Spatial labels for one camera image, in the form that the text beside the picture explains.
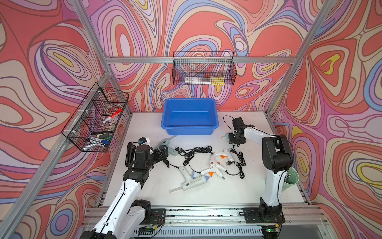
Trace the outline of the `small mint glue gun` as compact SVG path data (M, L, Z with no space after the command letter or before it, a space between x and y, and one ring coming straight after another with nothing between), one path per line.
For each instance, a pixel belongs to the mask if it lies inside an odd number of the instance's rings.
M173 155L173 156L177 156L179 153L178 153L175 149L173 149L173 148L171 148L171 147L168 146L169 143L170 143L170 141L171 141L173 138L175 138L175 137L177 137L177 136L176 136L176 135L173 135L173 136L171 136L170 138L166 138L166 139L162 140L157 146L154 147L154 149L157 149L159 146L164 145L164 146L167 146L168 152L169 152L171 155Z

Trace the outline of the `white orange glue gun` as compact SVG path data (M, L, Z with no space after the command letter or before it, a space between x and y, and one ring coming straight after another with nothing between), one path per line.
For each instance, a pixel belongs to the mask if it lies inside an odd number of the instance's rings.
M227 168L225 166L221 165L218 161L216 161L214 155L211 155L209 168L201 171L200 175L209 174L210 176L212 176L212 174L215 173L217 176L219 176L225 180L225 178L223 176L223 172L225 172L226 170L227 170Z
M230 150L225 148L223 151L213 153L217 163L221 164L223 159L226 159L226 164L229 165L234 162L234 159L230 153Z

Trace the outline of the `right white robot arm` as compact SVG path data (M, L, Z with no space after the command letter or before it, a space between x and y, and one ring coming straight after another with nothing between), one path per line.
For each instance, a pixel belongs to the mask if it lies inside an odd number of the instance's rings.
M244 124L241 117L234 118L232 126L234 131L228 136L230 144L241 145L251 140L262 147L262 162L267 175L258 208L259 219L266 223L284 223L281 192L285 175L294 163L289 141L284 135L270 134Z

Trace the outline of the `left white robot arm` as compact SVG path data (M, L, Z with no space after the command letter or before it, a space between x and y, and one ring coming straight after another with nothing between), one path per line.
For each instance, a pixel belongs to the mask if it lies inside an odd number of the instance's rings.
M122 177L122 184L107 212L90 231L83 231L81 239L129 239L138 226L149 226L156 236L164 225L165 209L152 209L151 202L137 199L154 164L168 157L166 146L153 149L139 145L135 159Z

